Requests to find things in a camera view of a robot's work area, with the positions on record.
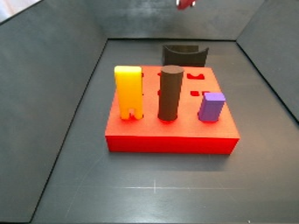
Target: gray floor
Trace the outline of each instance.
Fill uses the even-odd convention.
[[[229,156],[108,152],[113,66],[161,65],[162,44],[209,47],[241,137]],[[33,222],[296,222],[297,137],[235,42],[108,41]]]

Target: cylinder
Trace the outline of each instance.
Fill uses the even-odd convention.
[[[162,66],[160,75],[160,95],[157,117],[162,121],[177,118],[182,84],[182,68],[180,66]]]

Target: black curved block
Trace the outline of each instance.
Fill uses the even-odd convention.
[[[162,65],[204,67],[208,52],[208,47],[198,52],[197,45],[164,45]]]

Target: red object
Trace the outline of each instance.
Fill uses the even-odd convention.
[[[209,153],[229,154],[239,141],[239,131],[226,103],[220,112],[218,121],[201,122],[197,111],[201,95],[190,96],[190,91],[220,92],[220,87],[210,68],[184,67],[181,96],[177,119],[162,122],[157,118],[160,73],[158,66],[141,66],[144,78],[144,118],[121,120],[117,98],[112,102],[106,121],[106,146],[109,151]],[[204,74],[204,80],[186,79],[186,73]]]
[[[198,75],[192,75],[190,73],[186,73],[186,79],[189,80],[204,80],[204,75],[200,73]]]
[[[184,10],[186,7],[193,6],[194,0],[176,0],[177,10]]]

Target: gray wall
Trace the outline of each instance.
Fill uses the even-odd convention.
[[[0,26],[0,221],[32,218],[105,42],[80,0]]]
[[[237,43],[299,120],[299,1],[267,0]]]
[[[264,0],[198,0],[176,10],[174,0],[88,0],[109,38],[235,40]]]

